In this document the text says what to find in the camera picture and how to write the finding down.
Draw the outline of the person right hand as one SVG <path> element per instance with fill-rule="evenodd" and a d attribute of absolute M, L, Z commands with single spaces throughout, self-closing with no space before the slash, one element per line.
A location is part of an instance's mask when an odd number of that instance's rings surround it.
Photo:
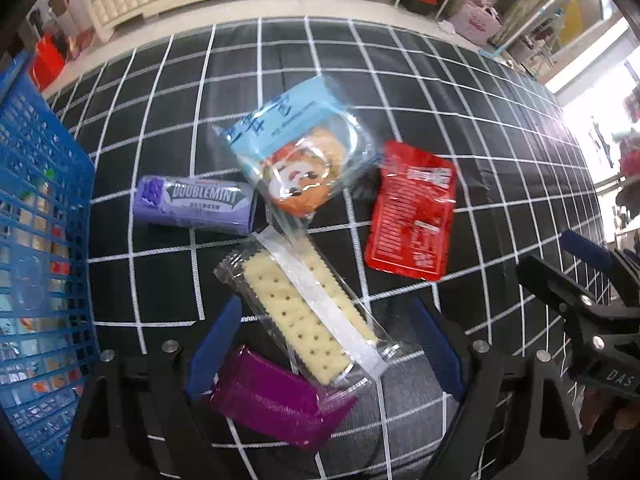
<path fill-rule="evenodd" d="M 608 393 L 595 388 L 585 388 L 584 400 L 579 413 L 579 421 L 584 434 L 591 434 L 594 426 L 604 412 L 614 404 L 615 398 Z M 615 412 L 613 427 L 616 430 L 626 431 L 639 425 L 640 408 L 637 401 L 626 401 Z"/>

